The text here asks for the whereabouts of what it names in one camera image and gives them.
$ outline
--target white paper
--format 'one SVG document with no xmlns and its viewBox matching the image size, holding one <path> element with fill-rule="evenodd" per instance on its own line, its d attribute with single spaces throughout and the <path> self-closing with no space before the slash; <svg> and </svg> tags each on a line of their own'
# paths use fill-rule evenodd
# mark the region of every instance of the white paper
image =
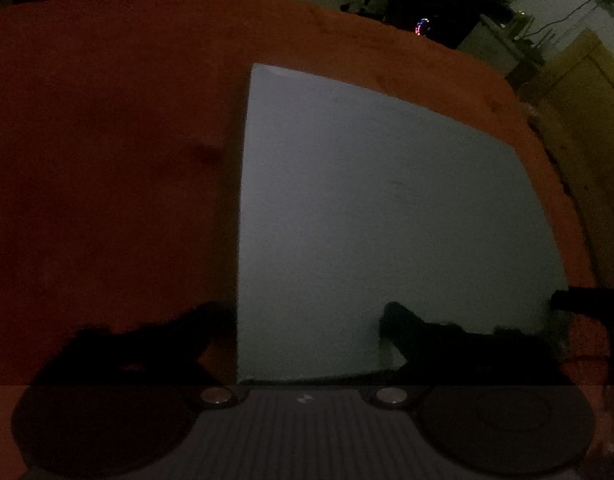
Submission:
<svg viewBox="0 0 614 480">
<path fill-rule="evenodd" d="M 239 381 L 397 366 L 383 307 L 537 332 L 566 288 L 514 150 L 335 80 L 254 65 L 242 167 Z"/>
</svg>

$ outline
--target furniture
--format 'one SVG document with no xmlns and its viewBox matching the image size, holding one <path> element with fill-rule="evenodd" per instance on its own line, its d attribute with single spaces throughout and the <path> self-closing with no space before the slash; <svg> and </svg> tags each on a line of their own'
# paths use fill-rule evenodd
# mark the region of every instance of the furniture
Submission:
<svg viewBox="0 0 614 480">
<path fill-rule="evenodd" d="M 516 96 L 470 56 L 295 0 L 10 6 L 0 10 L 0 385 L 10 385 L 0 386 L 0 480 L 25 469 L 9 434 L 20 385 L 80 325 L 122 332 L 235 297 L 255 62 L 374 89 L 510 144 L 569 284 L 594 284 L 576 209 Z M 576 318 L 575 350 L 602 347 L 596 331 Z M 233 348 L 203 359 L 233 381 Z"/>
<path fill-rule="evenodd" d="M 535 131 L 579 212 L 596 283 L 614 288 L 614 56 L 586 30 L 520 88 L 519 96 L 535 107 Z M 568 363 L 571 373 L 596 376 L 586 389 L 607 410 L 597 413 L 607 449 L 614 446 L 613 401 L 602 387 L 608 348 L 575 348 L 574 355 L 587 357 Z"/>
<path fill-rule="evenodd" d="M 534 73 L 541 67 L 541 63 L 529 59 L 518 46 L 510 40 L 504 28 L 493 20 L 481 14 L 480 21 L 469 33 L 458 50 L 471 54 L 495 68 L 504 76 L 508 76 L 523 63 L 533 68 Z"/>
<path fill-rule="evenodd" d="M 502 0 L 387 0 L 384 13 L 372 15 L 365 7 L 360 15 L 374 18 L 404 30 L 416 31 L 449 48 L 456 48 L 478 23 L 481 14 L 487 14 L 499 23 L 508 22 L 513 12 Z M 428 27 L 418 27 L 421 20 L 427 20 Z"/>
</svg>

